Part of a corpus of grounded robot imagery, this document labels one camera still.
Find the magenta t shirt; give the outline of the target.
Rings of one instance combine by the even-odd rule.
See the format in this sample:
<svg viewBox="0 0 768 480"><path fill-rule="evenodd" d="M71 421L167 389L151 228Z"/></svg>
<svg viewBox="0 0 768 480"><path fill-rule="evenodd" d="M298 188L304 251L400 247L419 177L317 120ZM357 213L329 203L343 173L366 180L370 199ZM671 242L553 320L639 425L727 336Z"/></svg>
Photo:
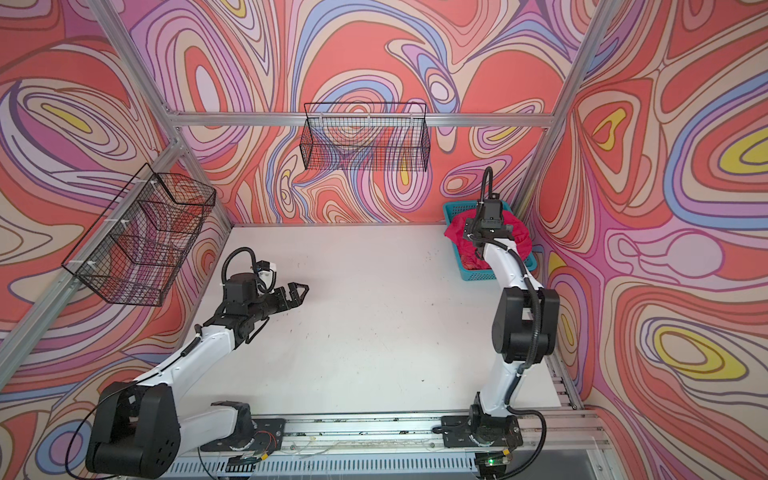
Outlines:
<svg viewBox="0 0 768 480"><path fill-rule="evenodd" d="M490 270L491 267L488 263L477 257L473 245L463 237L466 220L475 216L474 204L469 203L468 209L464 210L462 210L462 205L459 202L446 204L446 207L447 210L444 211L446 220L444 236L453 243L461 268L466 271ZM537 268L537 262L532 253L533 243L529 230L509 209L504 208L507 210L504 213L504 221L512 226L513 239L517 245L518 254L524 260L528 270L533 272Z"/></svg>

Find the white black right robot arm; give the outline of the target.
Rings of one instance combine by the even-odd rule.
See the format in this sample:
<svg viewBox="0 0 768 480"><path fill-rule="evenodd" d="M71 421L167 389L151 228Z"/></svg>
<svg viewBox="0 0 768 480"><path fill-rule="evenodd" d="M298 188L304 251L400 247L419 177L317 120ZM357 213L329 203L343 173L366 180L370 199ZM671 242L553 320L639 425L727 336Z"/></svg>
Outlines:
<svg viewBox="0 0 768 480"><path fill-rule="evenodd" d="M554 352L560 297L536 280L518 248L516 225L493 189L493 169L484 169L474 207L459 214L446 209L445 236L456 247L458 264L473 257L487 264L500 285L500 299L491 325L496 362L489 380L476 394L466 416L444 416L434 432L447 448L522 445L518 418L536 415L518 398L529 371Z"/></svg>

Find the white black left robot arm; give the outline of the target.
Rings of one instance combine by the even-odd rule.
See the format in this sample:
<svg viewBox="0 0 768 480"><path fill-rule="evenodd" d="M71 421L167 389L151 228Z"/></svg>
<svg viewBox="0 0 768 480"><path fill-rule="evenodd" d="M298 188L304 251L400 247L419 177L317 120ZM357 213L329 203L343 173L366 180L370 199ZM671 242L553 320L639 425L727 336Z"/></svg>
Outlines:
<svg viewBox="0 0 768 480"><path fill-rule="evenodd" d="M246 402L217 401L187 416L177 406L211 367L250 344L274 315L300 307L310 288L298 282L278 286L275 266L249 247L225 258L221 287L221 302L195 325L191 341L137 378L110 384L82 420L90 428L83 444L89 478L157 479L180 454L208 444L232 451L254 444L258 433Z"/></svg>

